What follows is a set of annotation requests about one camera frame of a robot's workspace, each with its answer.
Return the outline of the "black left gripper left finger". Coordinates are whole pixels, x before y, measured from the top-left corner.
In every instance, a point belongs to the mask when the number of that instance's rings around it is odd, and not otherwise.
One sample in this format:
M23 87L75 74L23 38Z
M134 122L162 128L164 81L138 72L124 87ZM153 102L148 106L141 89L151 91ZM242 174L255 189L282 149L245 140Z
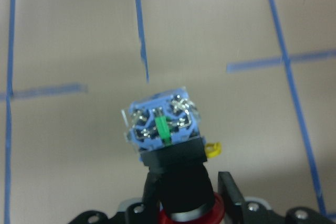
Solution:
M148 173L142 200L132 204L125 213L126 223L159 223L159 175Z

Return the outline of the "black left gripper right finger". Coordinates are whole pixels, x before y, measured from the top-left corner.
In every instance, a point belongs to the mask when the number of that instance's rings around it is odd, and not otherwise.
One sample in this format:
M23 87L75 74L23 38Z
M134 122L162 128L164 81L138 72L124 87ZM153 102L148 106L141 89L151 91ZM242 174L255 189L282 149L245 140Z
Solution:
M227 223L269 223L269 204L261 198L244 197L230 172L218 173L218 193Z

